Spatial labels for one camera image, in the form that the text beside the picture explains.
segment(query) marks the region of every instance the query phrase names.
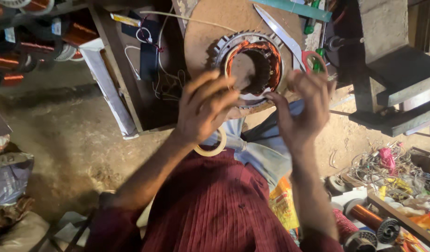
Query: white wire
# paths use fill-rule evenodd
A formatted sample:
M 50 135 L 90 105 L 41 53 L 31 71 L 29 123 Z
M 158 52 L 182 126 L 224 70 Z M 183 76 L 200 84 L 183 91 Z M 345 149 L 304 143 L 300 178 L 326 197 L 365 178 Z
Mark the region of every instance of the white wire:
M 222 25 L 219 25 L 219 24 L 216 24 L 216 23 L 212 23 L 212 22 L 208 22 L 208 21 L 203 21 L 203 20 L 198 20 L 198 19 L 194 19 L 194 18 L 189 18 L 189 17 L 185 17 L 185 16 L 176 15 L 176 14 L 171 14 L 171 11 L 169 11 L 169 13 L 166 13 L 166 12 L 160 12 L 160 11 L 145 10 L 145 11 L 139 11 L 139 13 L 140 14 L 158 14 L 158 15 L 165 15 L 165 16 L 169 16 L 169 17 L 177 17 L 177 18 L 181 18 L 181 19 L 184 19 L 184 20 L 190 20 L 190 21 L 200 22 L 200 23 L 208 24 L 208 25 L 212 25 L 212 26 L 218 26 L 218 27 L 224 28 L 224 29 L 229 30 L 229 31 L 237 32 L 234 29 L 229 28 L 227 26 L 222 26 Z
M 171 14 L 171 12 L 173 11 L 173 7 L 170 9 L 170 11 L 169 11 L 169 13 L 161 13 L 161 12 L 151 12 L 151 13 L 155 13 L 155 14 L 163 14 L 163 15 L 165 15 L 165 14 L 169 14 L 169 15 L 166 15 L 167 17 L 165 18 L 165 20 L 164 20 L 164 22 L 163 22 L 163 24 L 162 24 L 162 27 L 161 27 L 161 29 L 160 29 L 160 32 L 159 32 L 159 36 L 158 36 L 158 47 L 160 48 L 161 47 L 161 43 L 162 43 L 162 32 L 163 32 L 163 30 L 164 30 L 164 27 L 165 27 L 165 24 L 167 23 L 167 20 L 168 20 L 168 18 L 170 17 L 170 16 L 172 16 L 172 17 L 174 17 L 174 16 L 177 16 L 177 17 L 179 17 L 178 15 L 173 15 L 173 14 Z M 149 38 L 147 39 L 148 40 L 148 42 L 150 42 L 150 43 L 152 43 L 153 42 L 153 40 L 152 40 L 152 38 L 151 38 L 151 32 L 147 29 L 147 28 L 145 28 L 145 27 L 141 27 L 141 28 L 139 28 L 138 30 L 137 30 L 137 32 L 136 32 L 136 38 L 141 42 L 141 43 L 148 43 L 148 42 L 146 42 L 146 41 L 144 41 L 144 40 L 142 40 L 142 39 L 140 39 L 139 38 L 139 32 L 140 31 L 143 31 L 143 30 L 145 30 L 145 31 L 147 31 L 148 32 L 148 34 L 149 34 Z M 127 49 L 129 49 L 129 48 L 134 48 L 134 49 L 138 49 L 138 50 L 140 50 L 140 48 L 139 47 L 136 47 L 136 46 L 132 46 L 132 45 L 127 45 L 126 47 L 125 47 L 125 55 L 126 55 L 126 57 L 127 57 L 127 59 L 128 59 L 128 61 L 129 61 L 129 64 L 131 65 L 131 67 L 133 68 L 133 70 L 134 70 L 134 73 L 136 74 L 136 76 L 137 76 L 137 79 L 138 80 L 140 80 L 140 74 L 139 74 L 139 72 L 137 71 L 137 69 L 136 68 L 134 68 L 134 65 L 132 64 L 132 62 L 131 62 L 131 60 L 129 59 L 129 57 L 128 57 L 128 54 L 127 54 L 127 52 L 126 52 L 126 50 Z M 174 100 L 174 101 L 179 101 L 179 97 L 176 97 L 176 96 L 174 96 L 174 95 L 171 95 L 171 94 L 168 94 L 168 92 L 171 90 L 171 88 L 174 86 L 174 85 L 176 85 L 177 83 L 179 83 L 179 87 L 180 88 L 184 88 L 184 84 L 183 84 L 183 82 L 181 81 L 181 78 L 179 78 L 179 74 L 180 73 L 182 73 L 183 74 L 183 81 L 184 81 L 184 83 L 185 83 L 185 71 L 184 70 L 182 70 L 182 69 L 179 69 L 178 70 L 178 73 L 177 73 L 177 76 L 176 75 L 173 75 L 173 74 L 170 74 L 170 73 L 168 73 L 167 71 L 165 71 L 165 69 L 163 68 L 163 66 L 162 66 L 162 61 L 161 61 L 161 59 L 160 59 L 160 54 L 158 55 L 158 62 L 159 62 L 159 67 L 161 68 L 161 70 L 165 73 L 165 77 L 167 78 L 167 77 L 171 77 L 172 79 L 173 79 L 173 84 L 172 83 L 170 83 L 169 81 L 168 81 L 168 79 L 167 79 L 167 82 L 169 83 L 169 84 L 171 84 L 171 86 L 169 87 L 169 89 L 167 90 L 167 92 L 164 92 L 163 91 L 163 86 L 161 86 L 161 92 L 158 92 L 157 91 L 157 89 L 159 88 L 159 84 L 160 84 L 160 74 L 159 74 L 159 69 L 157 70 L 158 71 L 158 81 L 157 81 L 157 84 L 156 84 L 156 86 L 155 86 L 155 83 L 153 82 L 152 83 L 152 87 L 153 87 L 153 91 L 155 92 L 155 96 L 156 96 L 156 98 L 158 98 L 158 99 L 160 99 L 160 100 Z M 158 96 L 158 94 L 161 94 L 161 95 L 166 95 L 166 96 L 169 96 L 170 98 L 166 98 L 166 99 L 161 99 L 159 96 Z
M 145 30 L 145 31 L 147 31 L 147 32 L 148 32 L 149 37 L 148 37 L 148 39 L 147 39 L 147 40 L 148 40 L 150 43 L 152 43 L 152 42 L 153 42 L 153 39 L 151 38 L 151 32 L 150 32 L 148 29 L 146 29 L 145 27 L 142 27 L 142 28 L 140 28 L 139 30 L 137 30 L 137 32 L 136 32 L 136 38 L 137 38 L 140 42 L 142 42 L 142 43 L 148 43 L 148 42 L 143 41 L 143 40 L 141 40 L 141 39 L 139 38 L 139 32 L 140 32 L 141 30 Z
M 126 55 L 126 58 L 128 59 L 128 61 L 129 61 L 129 64 L 131 65 L 131 67 L 133 68 L 133 70 L 134 70 L 134 73 L 136 74 L 136 76 L 137 76 L 137 80 L 140 80 L 140 74 L 139 74 L 139 72 L 137 71 L 137 69 L 133 66 L 133 64 L 131 63 L 131 60 L 129 59 L 129 57 L 128 57 L 128 54 L 126 53 L 126 50 L 127 49 L 129 49 L 129 48 L 134 48 L 134 49 L 138 49 L 138 50 L 140 50 L 140 48 L 139 47 L 137 47 L 137 46 L 133 46 L 133 45 L 127 45 L 126 47 L 125 47 L 125 55 Z

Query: hand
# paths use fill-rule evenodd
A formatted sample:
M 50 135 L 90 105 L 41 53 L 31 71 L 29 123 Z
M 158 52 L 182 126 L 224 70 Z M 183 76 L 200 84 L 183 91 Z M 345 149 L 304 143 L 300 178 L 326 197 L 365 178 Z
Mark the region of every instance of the hand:
M 267 93 L 277 108 L 279 133 L 289 151 L 294 154 L 313 147 L 314 139 L 329 120 L 329 101 L 336 82 L 328 82 L 326 74 L 292 71 L 289 75 L 292 88 L 304 99 L 304 110 L 293 118 L 288 101 L 277 93 Z
M 179 117 L 173 135 L 183 144 L 198 145 L 224 122 L 229 109 L 238 101 L 233 89 L 235 78 L 220 76 L 219 71 L 201 74 L 186 84 L 179 101 Z

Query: scissors blade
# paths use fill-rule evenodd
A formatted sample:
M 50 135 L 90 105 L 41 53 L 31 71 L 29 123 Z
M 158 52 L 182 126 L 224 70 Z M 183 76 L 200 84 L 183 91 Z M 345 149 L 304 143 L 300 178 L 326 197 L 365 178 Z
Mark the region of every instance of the scissors blade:
M 302 63 L 302 50 L 299 44 L 264 9 L 262 9 L 257 4 L 254 4 L 254 8 L 255 10 L 257 10 L 258 14 L 263 18 L 263 20 L 268 24 L 271 30 L 273 30 L 273 32 L 275 32 L 276 35 L 279 36 L 279 38 L 287 45 L 287 47 L 293 53 L 294 58 L 296 58 L 299 62 L 299 65 L 302 67 L 302 69 L 307 72 L 307 69 Z M 296 62 L 294 62 L 293 68 L 297 68 L 296 66 L 297 64 Z

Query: concrete floor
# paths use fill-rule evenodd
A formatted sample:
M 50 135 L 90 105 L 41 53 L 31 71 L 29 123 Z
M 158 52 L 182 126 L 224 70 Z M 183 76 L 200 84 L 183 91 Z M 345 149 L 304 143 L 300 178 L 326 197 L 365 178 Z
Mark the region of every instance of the concrete floor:
M 36 88 L 93 83 L 87 71 L 80 70 L 80 74 L 64 78 L 55 74 L 64 68 L 85 67 L 80 63 L 62 63 L 59 66 L 49 74 L 30 73 L 20 86 L 0 89 L 0 95 L 12 96 Z M 248 128 L 262 122 L 274 110 L 271 108 L 249 116 L 246 120 Z M 335 110 L 353 112 L 354 101 L 348 101 Z M 103 97 L 31 109 L 6 108 L 0 112 L 14 131 L 12 142 L 35 156 L 27 194 L 36 199 L 34 212 L 52 223 L 66 211 L 87 214 L 89 208 L 96 205 L 99 192 L 116 189 L 171 132 L 123 140 Z M 406 148 L 417 146 L 430 151 L 430 138 L 418 135 L 391 138 L 350 122 L 347 117 L 332 114 L 316 140 L 316 152 L 313 153 L 321 174 L 332 175 L 346 168 L 354 156 L 369 151 L 369 143 L 375 140 L 383 145 L 400 140 Z M 337 169 L 329 166 L 329 157 L 335 150 Z

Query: round wooden board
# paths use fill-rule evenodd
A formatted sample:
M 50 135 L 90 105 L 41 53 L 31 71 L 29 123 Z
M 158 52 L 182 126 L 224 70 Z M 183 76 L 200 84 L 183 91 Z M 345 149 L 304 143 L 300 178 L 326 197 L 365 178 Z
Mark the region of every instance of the round wooden board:
M 254 2 L 247 0 L 200 0 L 192 12 L 191 18 L 224 25 L 236 31 L 256 30 L 271 34 L 273 31 L 262 20 L 253 4 Z M 297 14 L 263 4 L 258 5 L 268 12 L 301 45 L 302 30 Z M 229 36 L 233 33 L 221 27 L 189 21 L 185 31 L 184 55 L 187 70 L 192 78 L 196 78 L 203 71 L 211 69 L 209 55 L 213 56 L 211 50 L 214 44 L 224 35 Z M 291 52 L 285 46 L 280 49 L 280 52 L 285 69 L 292 69 Z M 289 101 L 297 99 L 293 94 L 287 94 L 286 97 Z M 251 109 L 236 108 L 229 112 L 228 118 L 243 117 L 272 106 L 270 103 L 264 103 Z

